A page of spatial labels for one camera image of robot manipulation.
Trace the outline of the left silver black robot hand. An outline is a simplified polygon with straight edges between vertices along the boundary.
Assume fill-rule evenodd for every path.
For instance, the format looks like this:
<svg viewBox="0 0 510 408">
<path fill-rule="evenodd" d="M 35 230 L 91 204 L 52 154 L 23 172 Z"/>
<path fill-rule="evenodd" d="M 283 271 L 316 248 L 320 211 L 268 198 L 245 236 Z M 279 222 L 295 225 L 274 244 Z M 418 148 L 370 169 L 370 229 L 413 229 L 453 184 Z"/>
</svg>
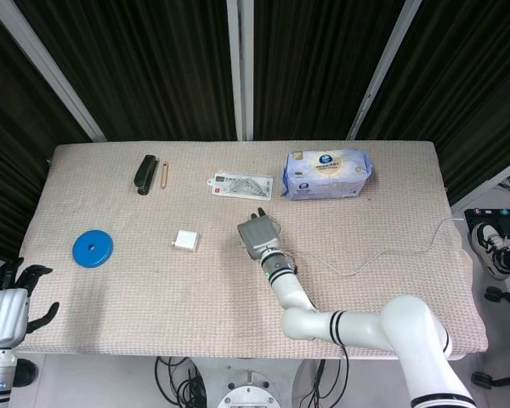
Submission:
<svg viewBox="0 0 510 408">
<path fill-rule="evenodd" d="M 49 267 L 33 264 L 21 273 L 23 258 L 0 266 L 0 349 L 14 349 L 26 335 L 48 325 L 57 315 L 60 304 L 54 302 L 42 317 L 29 320 L 31 295 L 39 279 L 50 274 Z"/>
</svg>

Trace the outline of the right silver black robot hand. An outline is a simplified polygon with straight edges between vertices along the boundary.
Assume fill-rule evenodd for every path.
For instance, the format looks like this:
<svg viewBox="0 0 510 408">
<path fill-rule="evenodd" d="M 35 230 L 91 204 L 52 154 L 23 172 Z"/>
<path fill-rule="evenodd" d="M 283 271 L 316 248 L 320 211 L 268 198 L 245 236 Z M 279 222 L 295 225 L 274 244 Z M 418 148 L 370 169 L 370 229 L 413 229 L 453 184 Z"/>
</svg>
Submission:
<svg viewBox="0 0 510 408">
<path fill-rule="evenodd" d="M 242 224 L 237 225 L 241 240 L 253 260 L 259 260 L 269 249 L 280 247 L 279 233 L 266 212 L 259 207 L 257 212 Z"/>
</svg>

